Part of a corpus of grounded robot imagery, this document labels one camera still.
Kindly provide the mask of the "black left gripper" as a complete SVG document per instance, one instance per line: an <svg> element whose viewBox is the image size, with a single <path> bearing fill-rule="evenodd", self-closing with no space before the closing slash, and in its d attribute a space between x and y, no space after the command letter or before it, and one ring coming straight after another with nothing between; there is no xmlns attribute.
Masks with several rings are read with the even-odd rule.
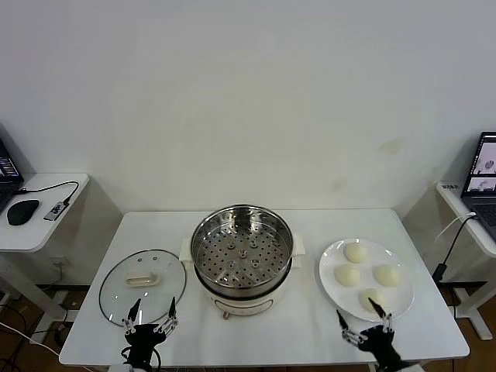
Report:
<svg viewBox="0 0 496 372"><path fill-rule="evenodd" d="M167 336L171 334L178 324L176 298L172 298L169 311L165 320L159 324L144 324L135 327L136 317L140 310L141 299L138 298L130 308L126 318L122 318L122 324L126 328L125 340L129 344L122 350L125 364L129 365L151 365L152 355L157 358L161 365L161 357L156 346L164 343Z"/></svg>

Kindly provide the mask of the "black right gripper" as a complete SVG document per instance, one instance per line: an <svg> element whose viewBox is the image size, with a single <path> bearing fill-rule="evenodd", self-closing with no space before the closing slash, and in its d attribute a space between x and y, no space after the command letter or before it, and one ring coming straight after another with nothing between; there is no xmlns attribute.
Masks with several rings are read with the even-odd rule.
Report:
<svg viewBox="0 0 496 372"><path fill-rule="evenodd" d="M379 369L405 368L405 361L403 361L392 346L394 330L392 328L391 313L386 313L382 306L372 298L368 298L368 301L383 321L383 325L376 325L375 327L357 333L348 326L346 320L339 310L337 310L336 313L341 327L342 338L352 345L358 345L361 351L372 353Z"/></svg>

